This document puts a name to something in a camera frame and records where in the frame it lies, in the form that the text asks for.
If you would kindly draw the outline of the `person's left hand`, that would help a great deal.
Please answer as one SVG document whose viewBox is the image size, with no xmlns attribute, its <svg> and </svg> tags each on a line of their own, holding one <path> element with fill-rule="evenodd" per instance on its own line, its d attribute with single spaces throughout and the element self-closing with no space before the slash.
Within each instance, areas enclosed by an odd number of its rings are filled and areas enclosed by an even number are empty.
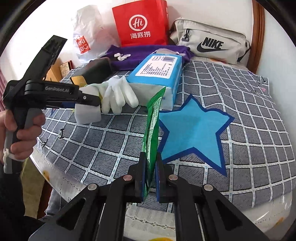
<svg viewBox="0 0 296 241">
<path fill-rule="evenodd" d="M 42 132 L 42 125 L 45 124 L 45 115 L 41 113 L 33 119 L 33 125 L 24 130 L 18 130 L 16 137 L 20 140 L 11 145 L 11 153 L 17 160 L 24 160 L 33 152 L 33 147 L 37 143 L 37 137 Z M 6 131 L 14 132 L 17 129 L 16 121 L 10 110 L 1 111 L 1 164 L 3 165 L 3 150 Z"/>
</svg>

